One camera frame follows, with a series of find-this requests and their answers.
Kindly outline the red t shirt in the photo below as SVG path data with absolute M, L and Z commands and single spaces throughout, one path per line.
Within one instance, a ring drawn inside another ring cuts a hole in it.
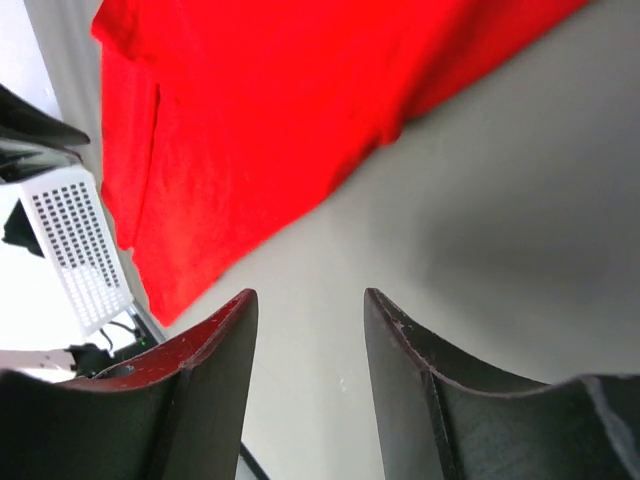
M 154 317 L 578 1 L 105 1 L 101 193 Z

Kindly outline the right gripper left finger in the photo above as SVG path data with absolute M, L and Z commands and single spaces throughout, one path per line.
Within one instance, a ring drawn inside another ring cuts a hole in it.
M 93 378 L 1 373 L 5 479 L 231 479 L 258 326 L 246 289 L 209 318 Z

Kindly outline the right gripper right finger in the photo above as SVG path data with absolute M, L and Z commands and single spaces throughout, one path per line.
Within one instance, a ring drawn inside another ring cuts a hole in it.
M 540 383 L 421 326 L 380 290 L 364 328 L 389 479 L 635 479 L 639 379 Z

